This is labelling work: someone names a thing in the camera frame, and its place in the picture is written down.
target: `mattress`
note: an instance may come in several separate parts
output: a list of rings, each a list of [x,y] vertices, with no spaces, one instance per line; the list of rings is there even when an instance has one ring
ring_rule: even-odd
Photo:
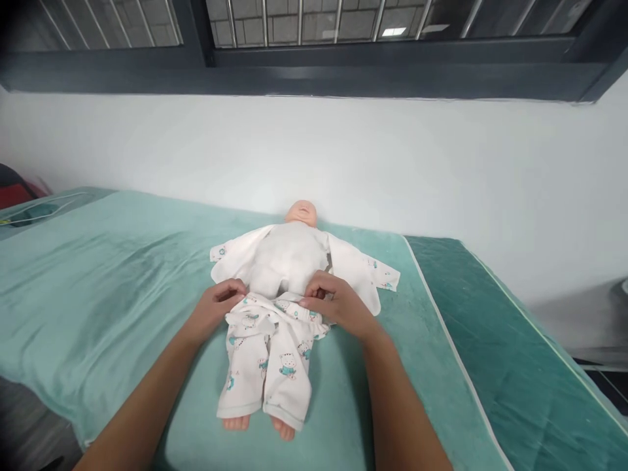
[[[79,191],[94,196],[64,215],[0,228],[0,252],[8,257],[0,266],[0,375],[26,384],[68,418],[83,443],[104,427],[211,283],[209,247],[279,219],[132,192],[66,194]],[[321,228],[402,271],[398,292],[381,293],[379,319],[456,469],[628,469],[623,417],[460,241]],[[15,273],[24,284],[17,293]],[[105,293],[94,295],[93,285],[102,290],[103,283]],[[7,303],[12,293],[20,299]],[[9,334],[22,329],[30,340]],[[246,435],[221,429],[215,407],[227,369],[223,335],[201,352],[157,466],[238,469],[254,455],[276,469],[373,468],[364,366],[346,334],[334,329],[315,346],[312,406],[293,444],[267,434],[260,413]],[[133,366],[119,370],[129,355]],[[218,366],[215,357],[223,358]],[[340,399],[325,409],[334,396]],[[211,457],[208,444],[218,451]],[[288,455],[297,461],[287,462]]]
[[[209,249],[281,217],[117,192],[0,241],[0,375],[25,384],[93,440],[211,284]],[[378,317],[456,469],[512,469],[423,282],[396,234],[321,229],[401,273]],[[340,328],[312,349],[302,432],[284,443],[259,412],[247,432],[215,417],[226,325],[205,344],[156,457],[175,470],[374,467],[359,344]]]
[[[454,239],[408,237],[516,470],[628,470],[627,423],[497,276]]]

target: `window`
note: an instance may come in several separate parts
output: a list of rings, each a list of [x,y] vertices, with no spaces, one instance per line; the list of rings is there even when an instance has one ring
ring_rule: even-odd
[[[622,0],[36,0],[0,82],[38,92],[594,101]]]

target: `white wall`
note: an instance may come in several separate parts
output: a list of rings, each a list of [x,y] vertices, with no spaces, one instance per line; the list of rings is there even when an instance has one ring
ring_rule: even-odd
[[[0,160],[135,189],[462,239],[571,349],[628,345],[628,77],[596,105],[2,93]]]

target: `pant leg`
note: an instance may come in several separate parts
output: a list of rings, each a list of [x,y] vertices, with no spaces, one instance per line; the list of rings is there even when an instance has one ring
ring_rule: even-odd
[[[267,332],[243,329],[251,317],[245,313],[229,313],[230,323],[226,346],[229,372],[218,400],[217,417],[242,417],[258,410],[262,405],[262,390],[268,366]]]
[[[280,319],[270,340],[263,410],[302,430],[312,394],[307,376],[313,334],[308,325]]]

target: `doll torso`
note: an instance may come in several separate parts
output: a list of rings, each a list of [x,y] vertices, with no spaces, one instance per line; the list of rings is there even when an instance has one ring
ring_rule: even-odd
[[[327,267],[327,252],[324,232],[303,222],[278,224],[255,252],[251,291],[270,299],[279,291],[303,295],[314,273]]]

